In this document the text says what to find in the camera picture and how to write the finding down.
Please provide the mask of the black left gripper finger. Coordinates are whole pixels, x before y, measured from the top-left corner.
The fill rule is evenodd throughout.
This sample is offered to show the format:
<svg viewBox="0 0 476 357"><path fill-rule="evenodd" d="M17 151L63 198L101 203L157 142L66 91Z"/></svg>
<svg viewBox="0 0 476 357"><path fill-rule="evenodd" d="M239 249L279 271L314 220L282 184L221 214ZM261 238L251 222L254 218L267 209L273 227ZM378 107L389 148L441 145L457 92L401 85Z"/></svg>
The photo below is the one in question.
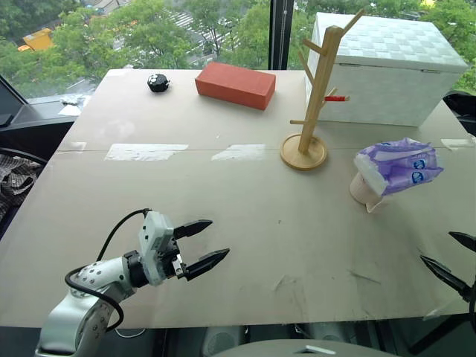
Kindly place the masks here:
<svg viewBox="0 0 476 357"><path fill-rule="evenodd" d="M210 271L215 267L220 261L222 261L226 255L230 252L229 248L220 249L217 251L210 252L203 257L200 257L199 260L192 265L188 266L185 270L184 277L187 281L191 281L202 274Z"/></svg>
<svg viewBox="0 0 476 357"><path fill-rule="evenodd" d="M181 239L183 237L191 237L196 235L206 229L208 226L212 225L213 221L209 219L198 219L194 222L188 222L181 226L174 228L173 238Z"/></svg>

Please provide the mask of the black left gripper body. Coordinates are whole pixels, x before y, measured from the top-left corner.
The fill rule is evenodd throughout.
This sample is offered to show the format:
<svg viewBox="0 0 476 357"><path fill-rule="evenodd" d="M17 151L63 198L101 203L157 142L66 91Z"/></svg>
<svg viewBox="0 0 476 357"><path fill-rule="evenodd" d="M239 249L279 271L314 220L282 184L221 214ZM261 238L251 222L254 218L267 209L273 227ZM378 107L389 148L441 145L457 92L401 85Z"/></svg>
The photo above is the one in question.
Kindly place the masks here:
<svg viewBox="0 0 476 357"><path fill-rule="evenodd" d="M158 250L158 258L161 269L166 278L184 276L186 265L181 260L180 249L177 240L185 236L184 226L173 229L172 233L167 233Z"/></svg>

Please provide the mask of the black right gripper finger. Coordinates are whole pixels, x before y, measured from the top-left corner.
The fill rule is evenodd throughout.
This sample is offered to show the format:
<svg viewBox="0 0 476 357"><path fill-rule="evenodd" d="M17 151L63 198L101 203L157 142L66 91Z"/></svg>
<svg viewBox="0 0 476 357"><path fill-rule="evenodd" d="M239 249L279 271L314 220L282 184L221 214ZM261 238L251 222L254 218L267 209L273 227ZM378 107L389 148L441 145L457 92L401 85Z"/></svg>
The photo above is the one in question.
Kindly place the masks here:
<svg viewBox="0 0 476 357"><path fill-rule="evenodd" d="M463 232L449 231L448 233L451 237L457 240L461 245L468 248L469 250L476 252L476 239L470 234Z"/></svg>
<svg viewBox="0 0 476 357"><path fill-rule="evenodd" d="M455 290L462 298L470 298L472 291L471 287L463 280L453 275L448 268L438 261L424 255L421 255L420 259L438 279Z"/></svg>

